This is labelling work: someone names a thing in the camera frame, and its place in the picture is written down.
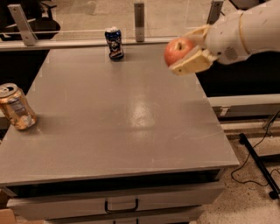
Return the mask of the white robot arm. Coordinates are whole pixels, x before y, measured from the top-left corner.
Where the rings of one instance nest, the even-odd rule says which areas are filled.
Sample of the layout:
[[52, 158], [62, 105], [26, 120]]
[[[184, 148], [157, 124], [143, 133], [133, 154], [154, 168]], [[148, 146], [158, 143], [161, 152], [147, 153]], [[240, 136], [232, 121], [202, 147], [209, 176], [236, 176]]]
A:
[[238, 10], [184, 35], [193, 49], [173, 61], [176, 75], [209, 69], [217, 61], [230, 65], [253, 54], [280, 51], [280, 0], [269, 0], [248, 10]]

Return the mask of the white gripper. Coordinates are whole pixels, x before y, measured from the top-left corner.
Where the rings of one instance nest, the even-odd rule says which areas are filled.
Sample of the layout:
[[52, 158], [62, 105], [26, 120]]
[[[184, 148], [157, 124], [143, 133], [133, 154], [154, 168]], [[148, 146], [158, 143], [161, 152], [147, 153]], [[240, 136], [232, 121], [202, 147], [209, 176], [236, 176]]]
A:
[[206, 71], [216, 60], [223, 65], [246, 60], [250, 53], [242, 39], [241, 18], [241, 12], [228, 14], [214, 24], [204, 24], [184, 34], [196, 46], [206, 46], [207, 50], [198, 50], [191, 56], [185, 56], [169, 66], [169, 69], [181, 76]]

